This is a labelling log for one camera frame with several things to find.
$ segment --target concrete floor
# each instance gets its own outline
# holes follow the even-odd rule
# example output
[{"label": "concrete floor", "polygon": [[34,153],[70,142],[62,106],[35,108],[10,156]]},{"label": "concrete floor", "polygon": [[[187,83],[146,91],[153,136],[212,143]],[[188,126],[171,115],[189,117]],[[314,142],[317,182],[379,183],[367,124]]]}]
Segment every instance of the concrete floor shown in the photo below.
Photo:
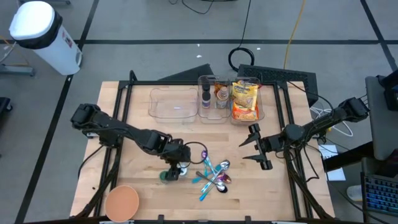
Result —
[{"label": "concrete floor", "polygon": [[[185,1],[202,11],[209,5],[198,0]],[[67,31],[75,40],[80,40],[95,1],[71,2],[70,6],[52,5],[63,16]],[[86,139],[71,128],[69,119],[80,103],[96,103],[101,82],[126,80],[130,69],[139,80],[157,80],[205,63],[211,65],[215,74],[235,75],[227,56],[237,45],[227,44],[226,39],[241,38],[248,2],[216,2],[208,14],[199,15],[181,2],[171,5],[168,0],[99,0],[87,35],[89,44],[83,48],[83,65],[73,77],[25,222],[68,217],[78,166],[86,146]],[[397,40],[398,18],[394,13],[398,2],[366,2],[383,37]],[[252,0],[245,39],[289,39],[300,5],[301,1],[293,0]],[[8,27],[16,9],[15,1],[1,3],[0,35],[7,39],[11,38]],[[90,40],[174,39],[198,41],[191,44],[90,44]],[[203,44],[200,39],[220,39],[218,43],[224,44]],[[288,69],[315,72],[319,94],[334,105],[346,98],[364,95],[366,76],[392,72],[380,44],[344,44],[344,40],[378,40],[360,1],[308,0],[295,39],[341,40],[342,44],[294,44],[287,62]],[[285,44],[265,41],[264,44],[244,44],[244,47],[254,52],[256,65],[283,67]],[[388,45],[388,49],[393,57],[398,57],[398,46]],[[14,105],[0,132],[1,223],[15,222],[65,82],[65,77],[33,52],[19,50],[37,75],[34,78],[0,75],[0,96],[10,97]],[[18,54],[12,54],[6,63],[21,60]],[[239,53],[234,55],[233,61],[235,64],[249,63],[247,55]],[[348,148],[371,140],[369,121],[349,125],[353,138],[336,132],[328,137]],[[347,181],[332,183],[340,191],[359,184],[359,165],[344,170]],[[336,216],[360,222],[361,213],[345,202],[334,188],[330,189]]]}]

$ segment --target bottle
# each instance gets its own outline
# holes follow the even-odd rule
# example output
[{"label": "bottle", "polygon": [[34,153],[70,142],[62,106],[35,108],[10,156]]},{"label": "bottle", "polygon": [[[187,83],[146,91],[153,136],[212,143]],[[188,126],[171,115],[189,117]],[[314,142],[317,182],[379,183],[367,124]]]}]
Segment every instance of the bottle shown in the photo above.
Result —
[{"label": "bottle", "polygon": [[201,89],[203,91],[210,91],[210,84],[209,83],[202,84]]},{"label": "bottle", "polygon": [[201,94],[201,106],[203,108],[209,108],[210,107],[210,99],[211,99],[211,94],[208,91],[204,91]]},{"label": "bottle", "polygon": [[225,108],[227,102],[228,102],[228,89],[223,86],[221,89],[217,92],[217,108],[223,109]]}]

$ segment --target clear plastic bin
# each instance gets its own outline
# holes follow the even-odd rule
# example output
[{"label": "clear plastic bin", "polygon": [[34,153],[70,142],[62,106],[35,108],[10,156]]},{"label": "clear plastic bin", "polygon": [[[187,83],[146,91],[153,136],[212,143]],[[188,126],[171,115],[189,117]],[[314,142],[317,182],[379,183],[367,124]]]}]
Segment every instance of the clear plastic bin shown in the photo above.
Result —
[{"label": "clear plastic bin", "polygon": [[198,114],[198,91],[154,88],[150,91],[148,113],[158,123],[192,123]]},{"label": "clear plastic bin", "polygon": [[[228,94],[231,93],[231,82],[227,78],[218,77],[214,75],[204,75],[199,77],[198,79],[198,114],[200,117],[200,121],[206,124],[220,124],[225,123],[228,118],[231,116],[231,109],[229,103],[229,96],[226,100],[226,105],[224,108],[220,108],[217,105],[217,96],[215,95],[215,84],[221,83],[226,85]],[[202,105],[202,96],[203,92],[209,91],[210,98],[210,107],[204,108]]]},{"label": "clear plastic bin", "polygon": [[[254,77],[236,77],[233,82],[238,82],[240,80],[261,86],[260,80],[258,78],[254,78]],[[261,92],[260,89],[258,89],[258,91],[257,91],[257,107],[259,108],[259,119],[254,120],[254,121],[253,120],[238,120],[238,119],[234,119],[233,116],[231,115],[231,124],[251,125],[251,124],[254,124],[254,123],[262,120],[265,117],[264,111],[262,109],[262,101],[261,101],[261,93],[260,92]]]}]

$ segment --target snack bag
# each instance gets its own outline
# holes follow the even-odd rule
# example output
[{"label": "snack bag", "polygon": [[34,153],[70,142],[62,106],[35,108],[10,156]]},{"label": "snack bag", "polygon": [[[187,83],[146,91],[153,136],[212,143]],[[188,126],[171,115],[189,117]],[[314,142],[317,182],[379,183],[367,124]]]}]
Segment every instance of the snack bag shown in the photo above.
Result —
[{"label": "snack bag", "polygon": [[259,86],[243,80],[232,83],[233,101],[240,106],[254,111],[257,105],[257,91]]},{"label": "snack bag", "polygon": [[247,109],[232,102],[232,117],[242,121],[255,121],[259,119],[259,108],[255,105],[255,110]]}]

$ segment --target keyboard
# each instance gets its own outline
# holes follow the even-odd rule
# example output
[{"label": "keyboard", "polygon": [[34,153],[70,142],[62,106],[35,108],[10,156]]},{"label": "keyboard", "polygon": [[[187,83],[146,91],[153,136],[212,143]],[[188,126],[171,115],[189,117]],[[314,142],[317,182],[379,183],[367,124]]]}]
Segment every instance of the keyboard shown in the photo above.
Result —
[{"label": "keyboard", "polygon": [[379,175],[364,175],[362,188],[367,211],[398,217],[398,182]]}]

